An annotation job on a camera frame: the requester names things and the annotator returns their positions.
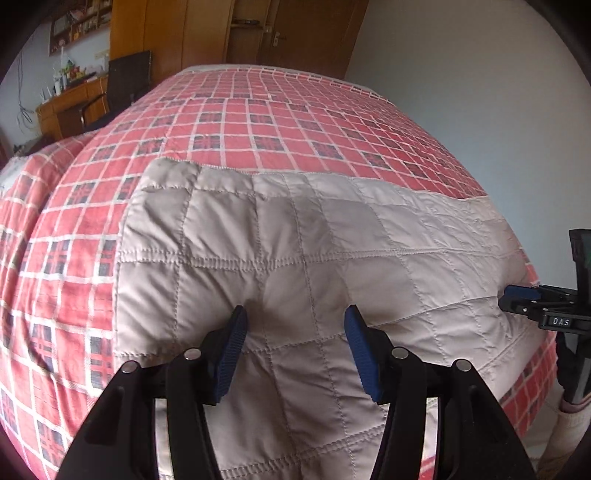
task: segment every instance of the quilt stitching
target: quilt stitching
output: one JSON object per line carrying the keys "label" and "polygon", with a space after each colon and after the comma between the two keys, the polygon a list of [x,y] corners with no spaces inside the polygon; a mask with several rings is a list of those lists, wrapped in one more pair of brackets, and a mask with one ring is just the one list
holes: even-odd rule
{"label": "quilt stitching", "polygon": [[[294,211],[294,220],[296,222],[295,223],[295,228],[296,228],[297,236],[298,236],[298,245],[299,245],[300,251],[301,251],[301,253],[303,255],[304,254],[304,244],[303,244],[303,241],[302,241],[302,238],[301,238],[301,231],[300,231],[300,228],[301,227],[300,227],[300,220],[299,220],[299,217],[298,217],[298,211],[297,211],[297,208],[296,208],[296,203],[294,202],[294,199],[291,196],[291,189],[290,189],[289,182],[287,181],[287,179],[285,178],[285,176],[282,175],[281,177],[283,178],[283,182],[285,183],[285,186],[287,187],[287,191],[288,191],[289,198],[290,198],[290,201],[291,201],[291,207],[293,208],[293,211]],[[324,345],[319,340],[319,338],[320,338],[320,326],[318,324],[318,317],[316,315],[316,308],[314,306],[314,296],[313,296],[313,293],[312,293],[312,286],[310,284],[310,276],[309,276],[309,273],[308,273],[308,266],[306,264],[305,259],[304,259],[304,262],[303,262],[303,267],[304,267],[304,275],[305,275],[305,278],[306,278],[306,287],[308,289],[308,299],[309,299],[310,308],[311,308],[311,311],[312,311],[312,318],[314,319],[314,325],[316,327],[316,337],[318,339],[318,347],[320,349],[320,354],[322,355],[322,359],[323,359],[323,363],[324,363],[324,370],[326,371],[326,375],[328,377],[328,380],[330,382],[330,386],[331,386],[331,389],[332,389],[333,397],[335,399],[337,408],[339,410],[339,416],[340,416],[341,424],[343,426],[343,432],[344,432],[345,436],[347,436],[347,425],[346,425],[346,422],[345,422],[345,417],[343,415],[343,408],[341,406],[341,403],[340,403],[340,400],[339,400],[339,397],[338,397],[338,394],[337,394],[337,391],[336,391],[335,382],[334,382],[334,380],[332,378],[332,374],[330,373],[330,365],[329,365],[328,359],[326,358],[326,353],[324,351]],[[356,470],[356,466],[355,466],[355,460],[353,459],[353,453],[351,451],[350,446],[347,446],[347,449],[348,449],[349,459],[351,461],[351,467],[353,468],[353,478],[356,478],[357,470]]]}

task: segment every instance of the black clamp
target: black clamp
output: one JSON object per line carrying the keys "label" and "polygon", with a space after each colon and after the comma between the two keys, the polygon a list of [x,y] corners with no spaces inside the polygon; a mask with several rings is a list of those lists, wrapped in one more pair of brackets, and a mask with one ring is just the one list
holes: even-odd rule
{"label": "black clamp", "polygon": [[170,363],[125,362],[80,427],[56,480],[158,480],[156,398],[167,400],[175,479],[221,480],[203,405],[216,405],[228,392],[247,328],[238,306],[224,328]]}
{"label": "black clamp", "polygon": [[576,355],[576,382],[566,386],[564,399],[576,404],[591,392],[591,230],[570,230],[569,237],[577,290],[508,285],[499,299],[499,308],[524,315],[541,329],[565,334],[564,340],[558,341]]}
{"label": "black clamp", "polygon": [[390,404],[371,480],[417,480],[428,397],[439,410],[434,480],[535,479],[515,430],[468,360],[425,363],[367,327],[355,305],[345,312],[345,334],[363,389]]}

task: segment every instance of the wooden cabinet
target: wooden cabinet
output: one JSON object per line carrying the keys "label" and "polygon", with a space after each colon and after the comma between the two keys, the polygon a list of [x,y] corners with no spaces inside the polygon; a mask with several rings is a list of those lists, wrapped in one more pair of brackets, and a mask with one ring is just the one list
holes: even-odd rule
{"label": "wooden cabinet", "polygon": [[114,0],[111,59],[152,51],[152,85],[192,65],[224,63],[233,0]]}
{"label": "wooden cabinet", "polygon": [[[107,81],[106,76],[91,80],[66,90],[61,95],[37,107],[41,133],[56,141],[81,134],[84,129],[80,119],[80,108],[88,100],[106,92]],[[108,111],[106,98],[103,97],[86,111],[87,124],[98,120]]]}
{"label": "wooden cabinet", "polygon": [[368,0],[113,0],[111,58],[152,51],[152,85],[200,64],[343,78]]}

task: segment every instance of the wooden wardrobe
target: wooden wardrobe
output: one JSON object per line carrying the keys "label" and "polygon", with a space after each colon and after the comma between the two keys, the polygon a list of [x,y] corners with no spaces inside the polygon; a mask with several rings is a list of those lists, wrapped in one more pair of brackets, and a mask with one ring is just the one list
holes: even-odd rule
{"label": "wooden wardrobe", "polygon": [[198,64],[343,78],[368,0],[113,0],[111,58],[152,51],[157,85]]}

